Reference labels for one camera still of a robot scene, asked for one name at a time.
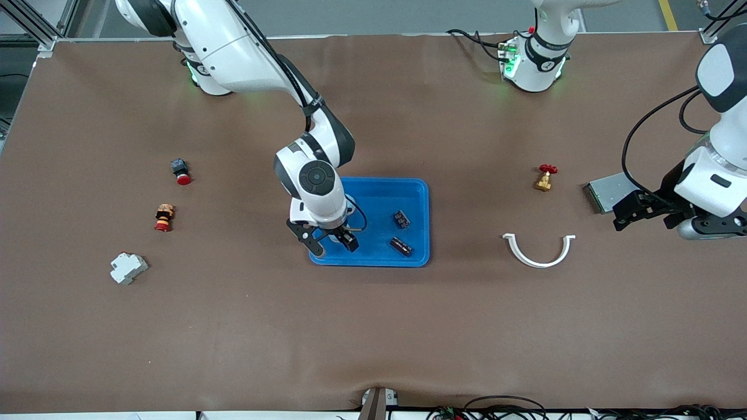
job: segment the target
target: metal plate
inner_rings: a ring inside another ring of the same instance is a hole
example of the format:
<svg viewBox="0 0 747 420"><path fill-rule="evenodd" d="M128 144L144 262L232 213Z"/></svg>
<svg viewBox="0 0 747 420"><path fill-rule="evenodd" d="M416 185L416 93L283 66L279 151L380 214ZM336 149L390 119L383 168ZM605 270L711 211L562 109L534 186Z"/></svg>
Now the metal plate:
<svg viewBox="0 0 747 420"><path fill-rule="evenodd" d="M586 185L593 204L602 214L610 213L615 204L637 189L622 172L596 179Z"/></svg>

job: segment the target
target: red button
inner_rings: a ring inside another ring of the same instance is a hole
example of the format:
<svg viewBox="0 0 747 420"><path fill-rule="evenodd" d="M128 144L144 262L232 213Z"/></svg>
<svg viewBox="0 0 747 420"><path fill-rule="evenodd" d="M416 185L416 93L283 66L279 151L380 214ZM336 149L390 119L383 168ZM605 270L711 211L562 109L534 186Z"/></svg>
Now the red button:
<svg viewBox="0 0 747 420"><path fill-rule="evenodd" d="M192 178L190 178L186 173L176 177L176 183L179 185L188 185L190 182L192 182Z"/></svg>
<svg viewBox="0 0 747 420"><path fill-rule="evenodd" d="M155 227L153 228L155 230L160 230L161 232L168 232L169 231L169 223L164 222L162 220L159 220L155 222Z"/></svg>

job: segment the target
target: brass valve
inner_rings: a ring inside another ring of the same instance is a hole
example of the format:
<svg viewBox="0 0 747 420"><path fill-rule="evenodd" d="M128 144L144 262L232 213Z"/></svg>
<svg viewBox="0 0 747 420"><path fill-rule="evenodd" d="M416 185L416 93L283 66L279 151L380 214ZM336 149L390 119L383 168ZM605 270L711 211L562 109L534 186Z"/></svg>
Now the brass valve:
<svg viewBox="0 0 747 420"><path fill-rule="evenodd" d="M539 170L542 171L544 174L542 175L542 178L537 182L537 185L535 185L534 188L540 190L540 191L549 191L550 188L552 188L552 185L550 184L550 175L558 173L558 168L552 165L542 165L539 167Z"/></svg>

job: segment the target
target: red valve handle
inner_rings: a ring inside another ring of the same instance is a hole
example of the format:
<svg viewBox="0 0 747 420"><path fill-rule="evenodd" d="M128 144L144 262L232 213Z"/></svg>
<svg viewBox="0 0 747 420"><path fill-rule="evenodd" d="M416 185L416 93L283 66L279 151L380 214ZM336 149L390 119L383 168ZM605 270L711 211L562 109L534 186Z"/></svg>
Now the red valve handle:
<svg viewBox="0 0 747 420"><path fill-rule="evenodd" d="M539 170L541 170L542 172L548 172L548 173L553 173L553 174L558 173L558 168L557 167L555 167L553 165L547 165L547 164L541 165L539 167Z"/></svg>

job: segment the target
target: black cable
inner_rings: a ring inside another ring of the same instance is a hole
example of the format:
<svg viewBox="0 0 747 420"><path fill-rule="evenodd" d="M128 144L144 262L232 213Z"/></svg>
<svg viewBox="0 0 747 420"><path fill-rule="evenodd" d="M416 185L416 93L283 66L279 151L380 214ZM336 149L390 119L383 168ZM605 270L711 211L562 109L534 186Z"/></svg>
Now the black cable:
<svg viewBox="0 0 747 420"><path fill-rule="evenodd" d="M430 416L432 416L432 415L433 415L434 413L438 413L438 410L439 410L440 408L441 408L441 407L436 407L436 408L434 408L433 410L430 410L430 413L428 413L428 416L425 416L425 420L430 420Z"/></svg>
<svg viewBox="0 0 747 420"><path fill-rule="evenodd" d="M514 36L516 36L516 37L522 37L525 40L528 40L528 39L530 39L532 37L531 35L524 35L524 34L522 34L519 31L513 31L513 34L514 34Z"/></svg>
<svg viewBox="0 0 747 420"><path fill-rule="evenodd" d="M487 47L485 47L485 43L483 42L483 39L482 39L482 37L480 37L480 33L479 33L479 31L475 31L475 32L474 32L474 36L475 36L475 37L477 38L477 41L478 41L478 42L480 43L480 46L482 46L482 47L483 47L483 51L484 51L484 52L485 52L485 53L486 53L486 54L487 54L487 55L488 55L488 56L489 56L490 58L492 58L493 60L496 60L496 61L497 61L497 62L499 62L499 63L508 63L508 62L509 62L509 61L508 61L508 59L506 59L506 58L501 58L501 57L498 57L497 55L493 55L493 54L491 54L491 53L490 53L490 51L488 51Z"/></svg>
<svg viewBox="0 0 747 420"><path fill-rule="evenodd" d="M469 419L472 419L472 420L478 420L478 419L477 419L477 417L476 417L476 416L475 416L474 414L472 414L472 413L470 413L470 412L468 412L468 411L464 411L464 412L462 412L462 411L460 410L460 412L461 412L462 414L464 414L464 416L462 417L462 418L463 418L464 420L469 420Z"/></svg>
<svg viewBox="0 0 747 420"><path fill-rule="evenodd" d="M467 416L467 413L461 411L458 408L452 408L452 411L454 412L454 418L460 417L462 420L469 420L469 417Z"/></svg>
<svg viewBox="0 0 747 420"><path fill-rule="evenodd" d="M477 43L477 44L482 43L485 46L489 46L490 48L498 48L498 44L496 44L496 43L480 42L477 38L472 37L472 35L468 34L467 32L464 32L461 29L450 29L450 30L446 31L446 33L447 34L451 34L451 35L460 34L460 35L463 35L468 40L472 41L473 43Z"/></svg>
<svg viewBox="0 0 747 420"><path fill-rule="evenodd" d="M724 16L724 14L725 14L725 13L726 13L726 12L727 12L727 11L728 11L729 9L731 9L731 7L732 7L732 6L734 6L734 5L735 5L735 4L737 3L737 1L739 1L739 0L733 0L733 1L732 1L732 2L731 2L731 3L730 3L730 4L729 4L729 5L728 5L728 6L727 6L727 7L726 7L726 8L724 9L724 10L722 10L722 12L721 12L721 13L719 13L718 17ZM747 7L747 3L743 3L743 4L741 5L741 6L739 6L739 7L737 8L737 12L741 11L741 10L742 10L742 9L744 9L745 7ZM716 30L714 30L714 31L711 31L711 34L718 34L718 33L719 33L719 31L721 31L721 30L722 30L722 29L724 28L724 26L726 26L726 25L727 25L727 24L729 23L729 21L728 21L728 20L722 20L722 21L720 21L720 22L721 22L721 25L719 25L719 27L718 27L718 28L716 28ZM705 28L704 32L705 32L705 31L708 31L708 30L709 30L709 29L711 28L711 26L714 26L714 25L715 25L716 23L719 23L719 21L717 21L717 20L716 20L716 21L712 20L712 21L711 21L711 22L710 22L710 23L708 24L708 26L706 26L706 28Z"/></svg>
<svg viewBox="0 0 747 420"><path fill-rule="evenodd" d="M532 418L532 420L537 420L537 417L534 416L535 414L542 416L542 420L549 420L547 417L547 413L544 411L544 408L542 409L542 411L540 411L540 410L535 410L535 409L527 409L527 408L523 408L523 407L511 404L511 405L495 405L492 407L488 407L487 410L490 410L493 412L497 412L500 410L506 411L506 414L502 415L500 418L513 414L515 416L520 416L523 419L525 419L526 417L524 417L523 413L526 413Z"/></svg>
<svg viewBox="0 0 747 420"><path fill-rule="evenodd" d="M740 411L736 413L729 413L726 416L724 416L724 419L733 419L735 417L739 417L740 419L744 419L747 416L747 411Z"/></svg>
<svg viewBox="0 0 747 420"><path fill-rule="evenodd" d="M347 194L345 194L345 197L355 206L356 209L361 213L361 216L363 217L363 227L362 228L346 228L349 232L363 232L368 227L368 218L366 217L366 214L361 210L361 208L358 206L355 200Z"/></svg>
<svg viewBox="0 0 747 420"><path fill-rule="evenodd" d="M657 112L661 111L667 105L669 105L669 104L671 104L673 102L676 102L679 99L682 99L682 98L684 98L687 95L690 95L691 93L695 92L698 89L699 88L697 86L693 86L690 89L685 90L683 93L680 93L677 96L673 96L672 98L667 99L661 105L658 105L656 108L654 108L651 111L649 111L648 114L646 114L645 116L643 116L643 118L641 118L638 121L638 123L636 123L636 125L633 127L633 129L630 130L630 133L627 135L627 138L625 139L625 144L622 147L622 158L621 158L620 162L622 163L622 172L625 174L625 176L630 180L630 182L633 183L633 185L635 185L636 187L638 187L638 189L640 189L644 193L652 196L656 200L659 200L660 202L666 204L668 207L675 207L675 205L672 204L671 202L669 202L668 200L665 200L662 197L659 197L658 195L656 195L653 192L651 192L651 190L649 190L648 188L644 187L640 182L636 181L633 178L633 176L630 174L630 171L627 169L627 149L630 146L630 140L633 138L633 135L636 134L636 132L638 131L638 128L640 128L640 126L642 126L643 123L645 123L646 120L648 120L648 118L650 118L652 115L656 114Z"/></svg>
<svg viewBox="0 0 747 420"><path fill-rule="evenodd" d="M641 410L625 410L625 414L618 413L615 410L600 410L601 413L604 413L602 416L598 418L598 420L602 420L605 418L613 418L615 420L674 420L679 419L679 417L675 416L695 416L699 420L726 420L734 417L739 417L739 414L742 413L732 413L730 415L724 416L721 411L715 407L710 405L699 405L699 404L693 404L693 405L681 405L679 407L675 407L669 410L664 410L659 413L653 413L653 414L647 414L647 412L641 411Z"/></svg>
<svg viewBox="0 0 747 420"><path fill-rule="evenodd" d="M547 412L548 412L545 409L545 407L542 404L538 403L537 401L530 400L529 398L524 398L524 397L516 397L514 395L488 395L488 396L485 396L485 397L473 398L467 404L465 404L465 406L462 408L462 411L467 410L467 407L471 406L472 404L474 404L474 403L476 403L478 401L484 401L484 400L519 400L519 401L526 401L527 403L532 403L532 404L538 406L545 415L547 415Z"/></svg>
<svg viewBox="0 0 747 420"><path fill-rule="evenodd" d="M742 16L747 14L747 10L742 10L741 12L736 12L729 16L712 16L710 13L706 13L703 16L706 16L708 19L713 20L714 22L721 22L723 20L731 20L735 17Z"/></svg>
<svg viewBox="0 0 747 420"><path fill-rule="evenodd" d="M267 52L270 54L270 56L275 60L278 67L283 71L285 74L285 77L288 78L288 81L291 83L291 86L293 86L293 89L296 91L296 94L298 95L299 101L301 102L301 108L305 108L308 103L306 101L306 97L303 95L303 91L301 90L301 87L298 85L298 81L296 80L296 77L293 75L292 71L288 68L285 63L280 60L280 57L278 56L278 53L275 51L273 46L270 44L270 41L267 40L267 37L265 37L262 30L257 26L256 23L254 23L254 19L252 19L249 14L244 11L244 9L241 9L238 4L234 4L235 0L226 0L226 2L231 6L231 9L233 9L234 13L241 19L242 23L247 26L247 29L254 35L255 38L262 44L262 46L267 50ZM308 132L311 129L311 117L306 117L306 128L304 131Z"/></svg>
<svg viewBox="0 0 747 420"><path fill-rule="evenodd" d="M693 99L697 98L699 95L703 93L702 90L698 89L697 92L690 95L687 99L685 99L685 102L682 102L682 106L680 107L680 124L683 128L685 128L688 132L695 133L697 135L704 135L707 133L707 130L698 130L694 129L690 126L690 124L685 121L685 110L687 109L687 106L692 102Z"/></svg>

